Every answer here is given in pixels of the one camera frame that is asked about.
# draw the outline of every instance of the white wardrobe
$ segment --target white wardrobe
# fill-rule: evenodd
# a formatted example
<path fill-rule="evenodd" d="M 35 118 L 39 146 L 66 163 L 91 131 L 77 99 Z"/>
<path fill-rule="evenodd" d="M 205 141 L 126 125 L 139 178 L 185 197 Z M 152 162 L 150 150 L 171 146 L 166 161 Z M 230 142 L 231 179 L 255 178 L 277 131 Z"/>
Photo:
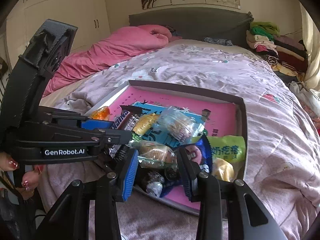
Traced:
<path fill-rule="evenodd" d="M 19 0 L 6 23 L 12 68 L 46 19 L 78 27 L 72 52 L 87 50 L 110 35 L 105 0 Z"/>

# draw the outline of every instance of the bed headboard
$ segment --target bed headboard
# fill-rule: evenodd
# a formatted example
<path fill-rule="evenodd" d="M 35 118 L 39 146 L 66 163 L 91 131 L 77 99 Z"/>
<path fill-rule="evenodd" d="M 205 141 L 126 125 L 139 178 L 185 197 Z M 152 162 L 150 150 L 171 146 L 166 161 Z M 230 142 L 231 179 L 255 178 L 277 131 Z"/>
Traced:
<path fill-rule="evenodd" d="M 232 40 L 248 48 L 246 30 L 252 14 L 209 7 L 179 7 L 148 11 L 129 16 L 130 26 L 170 25 L 184 38 L 201 41 L 204 37 Z"/>

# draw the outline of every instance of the green towel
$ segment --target green towel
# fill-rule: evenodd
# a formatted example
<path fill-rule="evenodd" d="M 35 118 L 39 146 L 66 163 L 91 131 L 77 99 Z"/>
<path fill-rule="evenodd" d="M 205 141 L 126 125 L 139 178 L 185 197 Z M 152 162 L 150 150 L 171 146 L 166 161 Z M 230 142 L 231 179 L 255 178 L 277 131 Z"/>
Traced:
<path fill-rule="evenodd" d="M 259 27 L 270 34 L 275 34 L 280 37 L 280 30 L 278 26 L 271 22 L 251 22 L 250 28 Z"/>
<path fill-rule="evenodd" d="M 274 41 L 274 37 L 270 34 L 267 33 L 265 30 L 261 29 L 260 27 L 253 27 L 250 30 L 252 35 L 262 35 L 262 36 L 267 36 L 269 40 Z"/>

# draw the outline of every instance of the metal bolt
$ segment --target metal bolt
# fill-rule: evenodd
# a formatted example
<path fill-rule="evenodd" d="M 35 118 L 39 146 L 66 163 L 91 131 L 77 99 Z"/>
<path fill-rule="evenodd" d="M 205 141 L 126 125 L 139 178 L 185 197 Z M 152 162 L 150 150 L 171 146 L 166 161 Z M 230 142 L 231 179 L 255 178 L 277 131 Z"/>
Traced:
<path fill-rule="evenodd" d="M 242 179 L 237 179 L 237 180 L 235 181 L 235 183 L 236 183 L 238 186 L 240 186 L 240 187 L 242 187 L 242 186 L 244 185 L 244 182 L 243 182 Z"/>
<path fill-rule="evenodd" d="M 80 185 L 81 181 L 79 179 L 75 179 L 73 182 L 71 182 L 71 185 L 74 187 L 78 187 Z"/>
<path fill-rule="evenodd" d="M 117 176 L 117 174 L 116 174 L 115 172 L 109 172 L 109 173 L 107 174 L 107 177 L 108 177 L 109 179 L 114 179 L 116 176 Z"/>
<path fill-rule="evenodd" d="M 206 173 L 206 172 L 204 172 L 204 171 L 201 171 L 201 172 L 199 173 L 199 176 L 200 176 L 201 178 L 203 178 L 203 179 L 206 179 L 207 177 L 209 177 L 209 174 Z"/>

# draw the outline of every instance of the curtain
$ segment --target curtain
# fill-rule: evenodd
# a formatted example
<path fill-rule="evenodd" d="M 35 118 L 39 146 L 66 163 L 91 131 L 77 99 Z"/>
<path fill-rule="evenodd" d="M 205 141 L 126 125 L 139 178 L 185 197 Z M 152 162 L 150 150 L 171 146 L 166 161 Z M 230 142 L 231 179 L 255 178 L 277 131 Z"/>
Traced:
<path fill-rule="evenodd" d="M 307 88 L 320 91 L 320 32 L 306 9 L 300 4 L 302 36 L 308 51 L 308 69 L 304 82 Z"/>

